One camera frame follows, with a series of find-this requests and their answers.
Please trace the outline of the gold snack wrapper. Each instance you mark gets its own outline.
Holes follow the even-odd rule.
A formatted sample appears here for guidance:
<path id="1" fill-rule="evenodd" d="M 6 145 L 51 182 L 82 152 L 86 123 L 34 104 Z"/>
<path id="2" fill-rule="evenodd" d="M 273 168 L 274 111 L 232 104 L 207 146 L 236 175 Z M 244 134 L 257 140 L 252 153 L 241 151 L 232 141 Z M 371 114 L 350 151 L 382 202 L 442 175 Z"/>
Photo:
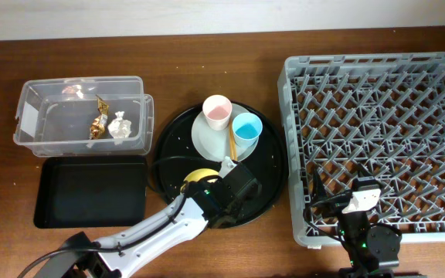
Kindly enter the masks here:
<path id="1" fill-rule="evenodd" d="M 109 105 L 99 96 L 97 96 L 97 109 L 99 111 L 99 116 L 93 120 L 93 123 L 90 126 L 90 140 L 100 139 L 106 130 Z"/>

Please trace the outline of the pink cup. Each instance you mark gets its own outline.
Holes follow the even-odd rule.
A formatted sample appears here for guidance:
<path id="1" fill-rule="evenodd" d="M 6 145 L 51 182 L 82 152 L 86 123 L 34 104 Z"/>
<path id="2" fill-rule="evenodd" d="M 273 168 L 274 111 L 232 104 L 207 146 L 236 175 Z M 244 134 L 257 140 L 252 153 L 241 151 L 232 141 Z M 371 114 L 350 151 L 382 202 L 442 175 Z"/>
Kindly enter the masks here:
<path id="1" fill-rule="evenodd" d="M 202 112 L 207 124 L 215 131 L 226 128 L 233 112 L 233 105 L 223 95 L 212 95 L 202 104 Z"/>

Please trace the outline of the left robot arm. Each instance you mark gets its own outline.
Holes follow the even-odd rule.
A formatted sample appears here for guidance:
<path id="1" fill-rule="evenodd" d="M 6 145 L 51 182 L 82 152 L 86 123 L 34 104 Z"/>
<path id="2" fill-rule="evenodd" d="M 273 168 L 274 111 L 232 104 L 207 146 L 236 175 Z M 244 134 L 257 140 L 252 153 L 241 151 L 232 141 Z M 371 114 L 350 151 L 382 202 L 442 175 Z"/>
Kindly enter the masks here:
<path id="1" fill-rule="evenodd" d="M 206 229 L 236 222 L 244 202 L 261 190 L 261 183 L 244 164 L 226 159 L 217 174 L 184 181 L 179 196 L 148 219 L 95 241 L 79 232 L 23 273 L 40 265 L 38 277 L 130 277 Z"/>

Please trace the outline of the blue cup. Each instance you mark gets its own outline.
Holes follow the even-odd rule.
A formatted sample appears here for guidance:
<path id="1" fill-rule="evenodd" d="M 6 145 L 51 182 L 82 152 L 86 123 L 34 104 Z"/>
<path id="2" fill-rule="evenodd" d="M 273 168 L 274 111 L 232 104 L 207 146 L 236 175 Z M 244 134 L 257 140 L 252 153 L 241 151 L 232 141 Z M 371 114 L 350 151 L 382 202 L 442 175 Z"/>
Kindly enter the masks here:
<path id="1" fill-rule="evenodd" d="M 232 122 L 232 132 L 235 142 L 240 147 L 253 145 L 263 131 L 261 119 L 252 113 L 238 114 Z"/>

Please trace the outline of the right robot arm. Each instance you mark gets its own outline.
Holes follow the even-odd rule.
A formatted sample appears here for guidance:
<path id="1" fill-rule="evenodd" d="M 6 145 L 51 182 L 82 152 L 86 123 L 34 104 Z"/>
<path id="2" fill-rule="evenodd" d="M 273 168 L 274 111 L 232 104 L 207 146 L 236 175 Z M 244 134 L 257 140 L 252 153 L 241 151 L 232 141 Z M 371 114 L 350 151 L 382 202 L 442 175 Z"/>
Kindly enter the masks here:
<path id="1" fill-rule="evenodd" d="M 348 253 L 350 267 L 341 268 L 344 278 L 393 277 L 399 265 L 398 254 L 402 232 L 392 225 L 371 223 L 367 212 L 378 203 L 383 186 L 359 165 L 352 187 L 336 195 L 328 195 L 318 171 L 314 171 L 311 203 L 303 211 L 304 221 L 320 234 L 339 243 Z M 325 218 L 338 220 L 338 235 L 318 228 L 312 221 L 312 209 L 317 208 Z"/>

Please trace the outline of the white napkin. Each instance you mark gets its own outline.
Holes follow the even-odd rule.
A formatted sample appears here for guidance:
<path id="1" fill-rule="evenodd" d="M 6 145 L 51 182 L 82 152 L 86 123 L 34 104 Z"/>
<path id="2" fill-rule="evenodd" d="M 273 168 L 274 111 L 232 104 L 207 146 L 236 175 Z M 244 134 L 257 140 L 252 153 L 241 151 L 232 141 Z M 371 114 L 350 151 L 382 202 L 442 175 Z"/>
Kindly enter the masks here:
<path id="1" fill-rule="evenodd" d="M 124 139 L 130 136 L 131 134 L 131 122 L 129 120 L 124 119 L 124 111 L 118 111 L 115 113 L 116 118 L 113 119 L 107 129 L 112 138 L 115 139 Z"/>

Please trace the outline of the yellow bowl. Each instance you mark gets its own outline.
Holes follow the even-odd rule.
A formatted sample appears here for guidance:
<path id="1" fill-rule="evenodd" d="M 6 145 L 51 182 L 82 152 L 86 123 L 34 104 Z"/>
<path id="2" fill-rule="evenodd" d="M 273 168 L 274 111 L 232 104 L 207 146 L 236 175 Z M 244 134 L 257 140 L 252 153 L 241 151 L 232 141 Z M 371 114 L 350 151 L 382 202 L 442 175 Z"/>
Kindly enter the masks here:
<path id="1" fill-rule="evenodd" d="M 192 171 L 191 173 L 189 173 L 183 183 L 182 186 L 180 188 L 180 192 L 183 193 L 183 191 L 185 190 L 185 184 L 187 182 L 191 182 L 191 181 L 199 181 L 200 179 L 203 179 L 205 177 L 208 176 L 215 176 L 218 175 L 219 173 L 211 168 L 200 168 L 200 169 L 196 169 L 194 171 Z"/>

